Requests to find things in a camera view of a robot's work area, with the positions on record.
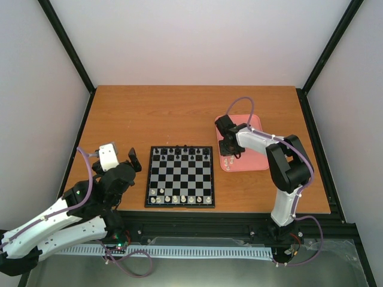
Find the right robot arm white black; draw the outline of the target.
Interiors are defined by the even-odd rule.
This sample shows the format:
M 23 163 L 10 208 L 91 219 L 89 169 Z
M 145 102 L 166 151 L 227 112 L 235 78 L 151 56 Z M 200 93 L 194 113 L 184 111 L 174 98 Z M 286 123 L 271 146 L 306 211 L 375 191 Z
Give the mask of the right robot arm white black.
M 282 138 L 262 132 L 248 123 L 235 124 L 228 115 L 215 121 L 219 134 L 220 155 L 239 159 L 250 149 L 267 157 L 269 171 L 277 187 L 274 208 L 270 217 L 279 227 L 291 224 L 302 190 L 311 183 L 314 169 L 295 135 Z

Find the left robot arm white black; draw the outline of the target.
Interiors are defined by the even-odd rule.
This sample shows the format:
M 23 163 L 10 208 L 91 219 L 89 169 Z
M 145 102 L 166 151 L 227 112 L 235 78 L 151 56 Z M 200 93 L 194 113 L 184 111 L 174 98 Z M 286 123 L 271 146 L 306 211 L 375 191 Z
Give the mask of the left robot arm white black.
M 126 226 L 117 211 L 123 193 L 134 186 L 142 170 L 135 149 L 120 162 L 111 143 L 83 156 L 89 178 L 77 182 L 40 215 L 10 231 L 1 232 L 1 273 L 18 276 L 66 248 L 92 240 L 113 240 L 118 248 L 129 243 Z

